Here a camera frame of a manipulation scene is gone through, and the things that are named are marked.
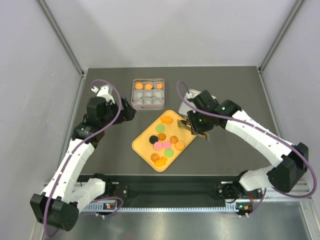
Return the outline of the pink sandwich cookie left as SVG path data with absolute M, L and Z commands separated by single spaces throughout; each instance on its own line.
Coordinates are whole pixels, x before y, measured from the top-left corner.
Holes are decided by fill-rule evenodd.
M 160 142 L 160 141 L 157 141 L 153 144 L 153 148 L 156 150 L 156 151 L 160 151 L 163 149 L 163 144 Z

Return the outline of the pink sandwich cookie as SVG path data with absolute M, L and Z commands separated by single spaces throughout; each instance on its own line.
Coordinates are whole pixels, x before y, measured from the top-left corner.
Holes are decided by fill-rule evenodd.
M 172 143 L 171 143 L 170 141 L 164 141 L 164 142 L 162 143 L 162 147 L 163 147 L 164 149 L 170 149 L 170 148 L 172 147 Z
M 156 151 L 160 151 L 163 149 L 163 144 L 160 142 L 160 141 L 157 141 L 153 144 L 153 148 L 156 150 Z

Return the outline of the round biscuit cookie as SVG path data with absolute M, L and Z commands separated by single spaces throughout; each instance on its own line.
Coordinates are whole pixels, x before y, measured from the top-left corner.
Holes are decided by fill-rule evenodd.
M 183 141 L 177 141 L 175 143 L 175 148 L 179 151 L 182 151 L 185 148 L 185 144 Z
M 143 90 L 144 89 L 144 85 L 141 82 L 137 82 L 134 85 L 134 87 L 135 87 L 136 90 Z
M 145 90 L 152 90 L 153 89 L 153 85 L 151 83 L 147 83 L 145 86 L 144 86 L 144 89 Z

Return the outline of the pink cookie tin box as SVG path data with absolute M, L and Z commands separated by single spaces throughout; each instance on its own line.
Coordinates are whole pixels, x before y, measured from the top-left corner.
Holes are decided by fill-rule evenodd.
M 135 84 L 142 83 L 143 89 L 136 90 Z M 163 83 L 163 90 L 156 89 L 157 83 Z M 145 85 L 152 84 L 152 90 L 146 90 Z M 137 111 L 162 110 L 165 106 L 165 80 L 163 78 L 134 79 L 131 91 L 131 105 Z

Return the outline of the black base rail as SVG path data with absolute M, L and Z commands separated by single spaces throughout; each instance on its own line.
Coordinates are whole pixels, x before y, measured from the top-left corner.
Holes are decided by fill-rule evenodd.
M 233 175 L 105 175 L 82 174 L 77 182 L 91 178 L 106 181 L 106 197 L 123 199 L 123 209 L 173 209 L 223 207 L 226 203 L 260 200 L 261 190 L 240 197 L 230 188 Z

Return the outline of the black sandwich cookie left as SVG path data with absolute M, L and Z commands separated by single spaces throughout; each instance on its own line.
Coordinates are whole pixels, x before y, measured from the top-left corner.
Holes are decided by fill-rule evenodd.
M 156 136 L 156 135 L 152 135 L 152 136 L 150 136 L 150 138 L 149 138 L 149 142 L 153 145 L 153 144 L 155 144 L 156 142 L 158 142 L 159 141 L 159 139 L 158 139 L 158 137 Z

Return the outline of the swirl cookie bottom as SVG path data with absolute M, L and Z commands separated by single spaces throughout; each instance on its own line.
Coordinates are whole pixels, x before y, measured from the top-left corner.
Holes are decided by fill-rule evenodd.
M 150 159 L 153 161 L 153 162 L 156 162 L 157 160 L 160 159 L 159 155 L 157 153 L 153 153 L 150 157 Z

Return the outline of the fish shaped cookie bottom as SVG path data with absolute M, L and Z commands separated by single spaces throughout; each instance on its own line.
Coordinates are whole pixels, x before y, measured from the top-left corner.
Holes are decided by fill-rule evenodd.
M 163 166 L 163 165 L 166 164 L 167 160 L 168 160 L 168 159 L 167 159 L 166 157 L 162 156 L 161 158 L 157 159 L 157 160 L 154 162 L 154 164 L 155 164 L 157 167 L 161 167 L 161 166 Z

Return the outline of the aluminium frame rail front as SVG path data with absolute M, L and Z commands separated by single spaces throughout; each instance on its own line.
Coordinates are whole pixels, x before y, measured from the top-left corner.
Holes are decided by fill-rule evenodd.
M 303 201 L 311 201 L 310 197 L 307 198 L 293 198 L 284 196 L 274 190 L 268 189 L 266 191 L 266 195 L 263 199 L 263 203 L 267 202 L 275 202 L 275 203 L 289 203 L 289 202 L 303 202 Z M 195 212 L 195 213 L 202 213 L 202 212 L 220 212 L 220 213 L 231 213 L 231 212 L 238 212 L 239 209 L 237 208 L 238 205 L 244 205 L 247 203 L 248 200 L 236 200 L 234 203 L 222 203 L 222 206 L 202 206 L 202 207 L 125 207 L 122 206 L 118 211 L 120 213 L 182 213 L 182 212 Z M 91 203 L 87 205 L 82 213 L 112 213 L 113 209 L 106 209 L 107 203 L 111 203 L 110 200 L 102 200 L 95 203 Z

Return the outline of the chocolate chip cookie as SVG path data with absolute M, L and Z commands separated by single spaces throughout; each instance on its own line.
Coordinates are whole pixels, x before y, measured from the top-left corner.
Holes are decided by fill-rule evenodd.
M 159 141 L 164 141 L 166 139 L 166 135 L 164 133 L 159 133 L 157 138 Z

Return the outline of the green sandwich cookie bottom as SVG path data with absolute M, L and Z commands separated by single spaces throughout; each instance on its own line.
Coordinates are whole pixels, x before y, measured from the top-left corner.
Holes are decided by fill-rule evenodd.
M 174 151 L 171 148 L 168 148 L 164 151 L 164 155 L 166 158 L 171 158 L 174 155 Z

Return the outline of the round biscuit cookie top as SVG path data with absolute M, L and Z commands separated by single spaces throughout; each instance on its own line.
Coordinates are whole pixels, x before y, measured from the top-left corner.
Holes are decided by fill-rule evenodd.
M 144 86 L 144 89 L 145 90 L 152 90 L 153 89 L 153 85 L 151 83 L 147 83 L 145 86 Z

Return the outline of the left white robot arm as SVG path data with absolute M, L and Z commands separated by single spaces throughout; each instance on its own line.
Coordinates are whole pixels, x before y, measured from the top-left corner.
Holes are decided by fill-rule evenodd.
M 133 120 L 136 110 L 125 97 L 121 105 L 111 99 L 96 96 L 89 99 L 83 120 L 73 130 L 67 152 L 41 194 L 34 194 L 30 206 L 37 222 L 70 231 L 79 214 L 95 198 L 109 198 L 114 191 L 103 178 L 90 178 L 81 188 L 74 190 L 78 177 L 88 158 L 111 125 Z

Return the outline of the silver tin lid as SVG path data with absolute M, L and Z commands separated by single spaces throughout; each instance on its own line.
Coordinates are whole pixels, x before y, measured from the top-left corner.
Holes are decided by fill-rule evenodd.
M 189 92 L 186 92 L 186 93 L 191 93 L 191 92 L 194 92 L 194 93 L 199 92 L 199 93 L 201 93 L 201 91 L 198 91 L 198 90 L 195 90 L 195 89 L 190 89 Z M 183 99 L 184 99 L 185 101 L 187 101 L 187 100 L 186 100 L 186 93 L 185 93 L 184 96 L 183 96 Z M 183 116 L 183 117 L 186 117 L 186 116 L 188 115 L 188 112 L 189 112 L 189 111 L 194 111 L 194 108 L 196 107 L 193 102 L 189 102 L 189 101 L 187 101 L 187 102 L 188 102 L 192 107 L 189 107 L 187 104 L 185 104 L 185 103 L 182 101 L 181 104 L 180 104 L 180 106 L 179 106 L 179 108 L 178 108 L 178 113 L 179 113 L 179 115 L 181 115 L 181 116 Z

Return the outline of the fish shaped cookie top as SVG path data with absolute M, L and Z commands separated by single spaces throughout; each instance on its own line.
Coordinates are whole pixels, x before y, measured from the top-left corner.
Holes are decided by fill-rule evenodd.
M 163 124 L 171 124 L 173 122 L 173 118 L 170 116 L 164 116 L 160 120 Z

